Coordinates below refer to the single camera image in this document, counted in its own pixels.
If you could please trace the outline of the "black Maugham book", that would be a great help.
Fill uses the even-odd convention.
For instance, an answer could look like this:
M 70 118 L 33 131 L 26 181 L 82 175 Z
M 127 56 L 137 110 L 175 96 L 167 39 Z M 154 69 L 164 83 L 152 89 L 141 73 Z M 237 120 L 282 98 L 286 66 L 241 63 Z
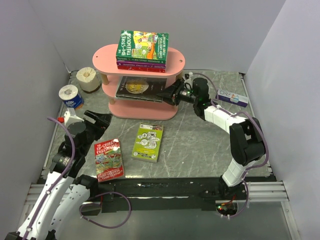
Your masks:
M 157 96 L 157 93 L 166 88 L 166 83 L 166 78 L 123 76 L 118 84 L 115 96 L 161 103 L 163 99 Z

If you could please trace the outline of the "green 104-storey treehouse book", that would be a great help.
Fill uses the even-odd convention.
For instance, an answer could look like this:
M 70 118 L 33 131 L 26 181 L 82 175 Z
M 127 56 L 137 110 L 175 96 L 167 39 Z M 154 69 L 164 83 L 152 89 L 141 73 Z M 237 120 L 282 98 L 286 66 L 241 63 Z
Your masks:
M 167 63 L 168 33 L 122 30 L 115 57 L 119 61 Z

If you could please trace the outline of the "purple 117-storey treehouse book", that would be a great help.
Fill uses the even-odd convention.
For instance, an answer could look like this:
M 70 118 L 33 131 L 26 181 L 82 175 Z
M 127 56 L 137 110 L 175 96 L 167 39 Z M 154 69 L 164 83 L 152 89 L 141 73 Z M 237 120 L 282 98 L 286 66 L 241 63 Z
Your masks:
M 147 63 L 147 62 L 134 62 L 134 61 L 117 60 L 116 64 L 117 64 L 117 66 L 124 66 L 124 67 L 166 69 L 165 64 L 155 64 L 155 63 Z

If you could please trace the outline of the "red 156-storey treehouse book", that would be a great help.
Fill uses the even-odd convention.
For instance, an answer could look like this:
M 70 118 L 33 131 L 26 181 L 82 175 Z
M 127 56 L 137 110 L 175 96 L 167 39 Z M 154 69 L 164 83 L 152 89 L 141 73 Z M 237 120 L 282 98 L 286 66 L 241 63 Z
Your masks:
M 124 66 L 118 65 L 119 70 L 129 70 L 129 71 L 142 71 L 142 72 L 153 72 L 153 73 L 165 73 L 164 68 L 152 68 L 152 67 L 139 67 L 139 66 Z

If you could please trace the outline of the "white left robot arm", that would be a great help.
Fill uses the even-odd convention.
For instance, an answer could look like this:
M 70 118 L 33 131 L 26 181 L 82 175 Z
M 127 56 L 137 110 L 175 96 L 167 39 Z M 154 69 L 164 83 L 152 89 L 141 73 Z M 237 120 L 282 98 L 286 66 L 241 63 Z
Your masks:
M 64 141 L 52 159 L 44 187 L 31 212 L 7 240 L 57 240 L 63 225 L 86 200 L 93 201 L 99 195 L 98 180 L 88 175 L 78 175 L 86 162 L 90 147 L 109 127 L 112 114 L 84 112 L 85 117 L 75 122 L 49 117 L 64 129 Z

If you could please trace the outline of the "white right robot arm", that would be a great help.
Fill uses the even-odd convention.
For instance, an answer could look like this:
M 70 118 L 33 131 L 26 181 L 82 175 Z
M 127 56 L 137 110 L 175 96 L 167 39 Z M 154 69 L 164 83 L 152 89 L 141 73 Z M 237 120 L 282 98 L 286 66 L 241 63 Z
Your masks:
M 229 134 L 232 160 L 219 178 L 218 193 L 230 199 L 243 183 L 248 171 L 257 168 L 256 161 L 269 156 L 269 148 L 258 119 L 245 112 L 231 113 L 210 98 L 208 81 L 197 77 L 191 84 L 177 79 L 157 93 L 165 103 L 177 106 L 180 102 L 192 104 L 194 113 Z

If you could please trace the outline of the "grey Great Gatsby book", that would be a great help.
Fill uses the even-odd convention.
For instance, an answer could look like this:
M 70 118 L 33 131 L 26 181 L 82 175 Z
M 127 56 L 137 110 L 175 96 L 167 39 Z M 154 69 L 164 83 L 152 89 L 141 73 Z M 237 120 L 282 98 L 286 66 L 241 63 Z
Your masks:
M 129 100 L 132 100 L 131 98 L 122 97 L 122 96 L 120 96 L 120 97 L 115 96 L 114 99 L 115 99 L 115 100 L 128 100 L 128 101 L 129 101 Z

